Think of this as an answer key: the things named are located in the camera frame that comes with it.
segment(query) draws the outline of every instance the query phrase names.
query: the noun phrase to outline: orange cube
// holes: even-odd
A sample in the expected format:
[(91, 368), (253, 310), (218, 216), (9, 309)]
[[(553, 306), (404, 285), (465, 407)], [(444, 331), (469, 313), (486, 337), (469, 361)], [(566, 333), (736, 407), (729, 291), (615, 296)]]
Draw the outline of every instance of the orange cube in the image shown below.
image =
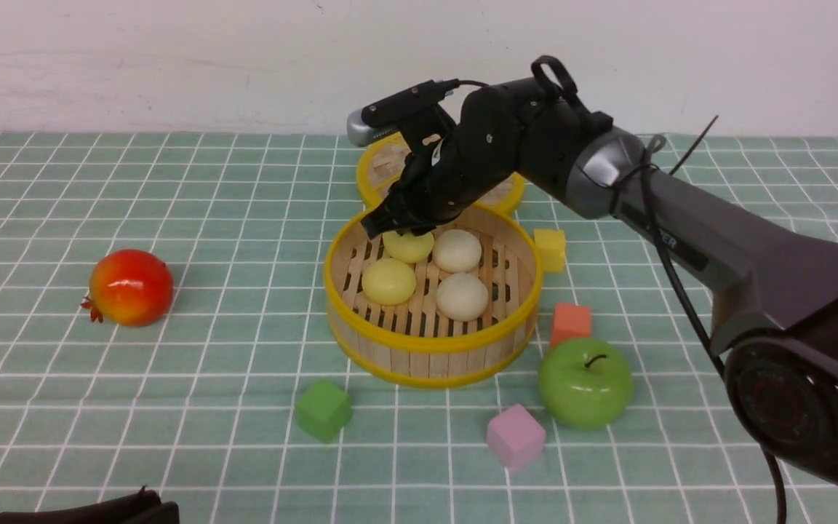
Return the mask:
[(551, 319), (551, 341), (548, 348), (567, 341), (568, 338), (591, 336), (591, 308), (558, 302)]

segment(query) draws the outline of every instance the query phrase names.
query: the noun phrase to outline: toy block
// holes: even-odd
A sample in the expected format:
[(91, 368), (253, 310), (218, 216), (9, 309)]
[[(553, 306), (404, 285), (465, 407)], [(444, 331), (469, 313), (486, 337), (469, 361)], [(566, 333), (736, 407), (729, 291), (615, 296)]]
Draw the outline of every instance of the toy block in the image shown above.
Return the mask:
[(491, 418), (487, 424), (487, 445), (510, 473), (522, 470), (542, 454), (545, 435), (542, 424), (519, 404)]
[(352, 414), (351, 397), (323, 378), (309, 386), (296, 401), (296, 424), (326, 444), (351, 421)]
[(551, 341), (548, 348), (567, 341), (568, 338), (591, 336), (591, 308), (558, 302), (551, 319)]
[(538, 248), (539, 258), (542, 258), (542, 269), (549, 273), (564, 271), (566, 261), (564, 231), (558, 229), (535, 229), (532, 241)]

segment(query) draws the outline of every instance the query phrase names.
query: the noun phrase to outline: yellow bun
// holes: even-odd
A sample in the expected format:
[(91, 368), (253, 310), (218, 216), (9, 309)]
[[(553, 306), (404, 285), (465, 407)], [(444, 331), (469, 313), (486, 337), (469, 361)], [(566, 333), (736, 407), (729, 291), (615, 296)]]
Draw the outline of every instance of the yellow bun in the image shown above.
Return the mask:
[(432, 253), (432, 247), (434, 245), (435, 237), (431, 231), (421, 237), (417, 237), (412, 233), (400, 235), (395, 231), (383, 233), (383, 249), (392, 258), (407, 264), (415, 264), (416, 262), (427, 259), (428, 254)]
[(408, 301), (416, 289), (416, 274), (405, 262), (381, 258), (362, 275), (362, 288), (369, 301), (395, 306)]

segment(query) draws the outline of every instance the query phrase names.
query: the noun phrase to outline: black object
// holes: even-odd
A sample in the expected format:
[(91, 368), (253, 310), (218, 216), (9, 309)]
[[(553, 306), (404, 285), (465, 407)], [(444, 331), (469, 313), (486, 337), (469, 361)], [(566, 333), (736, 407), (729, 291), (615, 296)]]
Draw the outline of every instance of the black object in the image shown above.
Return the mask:
[[(480, 89), (453, 124), (438, 102), (466, 84)], [(400, 179), (362, 220), (370, 238), (451, 222), (513, 172), (582, 218), (620, 220), (655, 246), (736, 417), (762, 445), (778, 522), (787, 512), (775, 456), (838, 485), (838, 243), (783, 229), (673, 177), (709, 126), (663, 172), (651, 158), (665, 139), (645, 145), (586, 109), (550, 56), (532, 63), (528, 79), (425, 83), (391, 99), (348, 120), (357, 146), (399, 131), (410, 147)], [(370, 107), (383, 107), (381, 119), (370, 118)], [(672, 259), (713, 293), (709, 334)]]
[(37, 513), (0, 513), (0, 524), (180, 524), (176, 503), (162, 503), (156, 491), (137, 493), (85, 507)]

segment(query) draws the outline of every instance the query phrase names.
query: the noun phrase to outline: table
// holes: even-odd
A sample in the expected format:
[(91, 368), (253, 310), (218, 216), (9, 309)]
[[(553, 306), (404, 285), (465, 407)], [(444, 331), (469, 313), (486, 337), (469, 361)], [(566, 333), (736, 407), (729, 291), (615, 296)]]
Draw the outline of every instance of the table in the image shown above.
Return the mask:
[[(669, 168), (693, 137), (669, 137)], [(527, 186), (516, 219), (563, 229), (567, 271), (498, 377), (396, 388), (332, 340), (320, 263), (362, 209), (345, 138), (223, 133), (0, 133), (0, 511), (75, 507), (149, 485), (183, 522), (217, 524), (774, 522), (758, 447), (682, 317), (654, 250)], [(787, 228), (838, 239), (837, 138), (714, 137), (679, 176)], [(142, 329), (90, 324), (93, 265), (151, 250), (174, 311)], [(708, 293), (685, 285), (708, 324)], [(607, 430), (556, 427), (535, 371), (555, 301), (594, 311), (628, 355), (634, 404)], [(355, 415), (323, 445), (292, 423), (318, 378)], [(509, 477), (489, 418), (525, 405), (542, 458)], [(838, 488), (786, 467), (789, 522), (838, 522)]]

